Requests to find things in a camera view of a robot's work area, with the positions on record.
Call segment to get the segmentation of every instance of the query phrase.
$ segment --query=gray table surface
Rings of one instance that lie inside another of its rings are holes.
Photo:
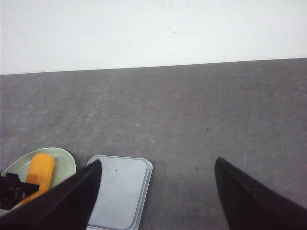
[[[1,77],[1,168],[41,147],[153,163],[142,230],[228,229],[218,156],[307,207],[307,58]]]

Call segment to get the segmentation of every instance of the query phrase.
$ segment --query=yellow food item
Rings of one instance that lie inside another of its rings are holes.
[[[53,156],[39,153],[32,158],[25,181],[27,183],[39,184],[39,190],[20,202],[20,205],[35,199],[49,190],[53,169]]]

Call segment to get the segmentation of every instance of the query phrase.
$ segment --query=plastic container lid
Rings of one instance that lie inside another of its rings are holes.
[[[139,228],[153,165],[143,158],[94,156],[102,176],[88,230],[137,230]]]

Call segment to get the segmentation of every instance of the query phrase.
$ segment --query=oval plate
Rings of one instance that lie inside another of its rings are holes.
[[[55,187],[76,173],[76,162],[69,152],[60,148],[43,148],[30,152],[18,159],[9,168],[7,168],[1,176],[5,176],[6,173],[16,173],[18,174],[19,179],[22,182],[25,182],[30,162],[38,153],[46,153],[54,157],[55,167],[53,170],[50,188]],[[0,210],[1,216],[7,212],[8,211],[2,209]]]

